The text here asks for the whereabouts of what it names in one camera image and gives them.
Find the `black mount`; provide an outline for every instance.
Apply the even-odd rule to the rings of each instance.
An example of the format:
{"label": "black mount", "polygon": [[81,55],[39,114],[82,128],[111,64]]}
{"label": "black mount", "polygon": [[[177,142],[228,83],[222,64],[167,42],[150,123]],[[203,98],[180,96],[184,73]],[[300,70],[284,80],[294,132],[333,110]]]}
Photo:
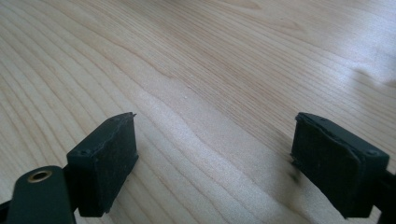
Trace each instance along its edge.
{"label": "black mount", "polygon": [[345,218],[368,217],[396,223],[396,177],[387,171],[389,155],[337,124],[299,113],[291,156]]}
{"label": "black mount", "polygon": [[46,166],[22,175],[12,200],[0,205],[0,223],[76,223],[109,212],[138,159],[134,114],[107,119],[67,153],[62,169]]}

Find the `black rubber pad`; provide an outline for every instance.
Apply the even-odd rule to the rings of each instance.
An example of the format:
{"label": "black rubber pad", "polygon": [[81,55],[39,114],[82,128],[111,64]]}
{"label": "black rubber pad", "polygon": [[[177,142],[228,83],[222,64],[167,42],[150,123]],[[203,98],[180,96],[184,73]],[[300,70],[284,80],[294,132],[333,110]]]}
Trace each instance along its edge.
{"label": "black rubber pad", "polygon": [[133,113],[107,119],[67,154],[77,180],[72,201],[83,217],[108,213],[137,158]]}
{"label": "black rubber pad", "polygon": [[299,113],[291,156],[344,217],[370,216],[389,156],[337,124]]}

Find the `light wood surface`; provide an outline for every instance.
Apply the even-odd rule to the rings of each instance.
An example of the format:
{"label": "light wood surface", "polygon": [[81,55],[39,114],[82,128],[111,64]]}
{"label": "light wood surface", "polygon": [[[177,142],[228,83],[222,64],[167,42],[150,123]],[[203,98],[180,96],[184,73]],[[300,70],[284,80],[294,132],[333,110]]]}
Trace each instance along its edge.
{"label": "light wood surface", "polygon": [[105,119],[140,159],[109,214],[78,223],[344,220],[290,165],[299,111],[392,157],[392,0],[0,0],[0,201]]}

